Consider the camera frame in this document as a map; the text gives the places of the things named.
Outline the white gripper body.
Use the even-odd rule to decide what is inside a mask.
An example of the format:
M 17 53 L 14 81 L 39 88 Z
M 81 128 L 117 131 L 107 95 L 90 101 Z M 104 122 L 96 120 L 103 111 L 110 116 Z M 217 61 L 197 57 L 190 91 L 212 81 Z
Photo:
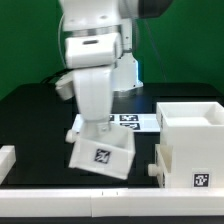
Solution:
M 109 120 L 113 102 L 111 76 L 111 66 L 84 68 L 73 72 L 76 102 L 85 121 Z

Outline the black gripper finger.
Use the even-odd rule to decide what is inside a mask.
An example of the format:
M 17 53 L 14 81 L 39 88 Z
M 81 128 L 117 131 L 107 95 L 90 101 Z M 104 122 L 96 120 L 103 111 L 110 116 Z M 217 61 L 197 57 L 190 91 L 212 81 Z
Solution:
M 110 130 L 110 122 L 109 121 L 101 121 L 97 123 L 97 128 L 100 132 L 106 132 Z

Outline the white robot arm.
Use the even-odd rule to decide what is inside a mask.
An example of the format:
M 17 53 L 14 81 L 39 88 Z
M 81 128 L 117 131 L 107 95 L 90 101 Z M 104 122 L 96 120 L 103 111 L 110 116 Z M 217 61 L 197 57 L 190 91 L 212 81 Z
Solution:
M 76 98 L 88 126 L 109 129 L 114 95 L 143 87 L 133 56 L 132 24 L 157 18 L 173 0 L 59 0 L 68 73 L 56 82 L 62 99 Z

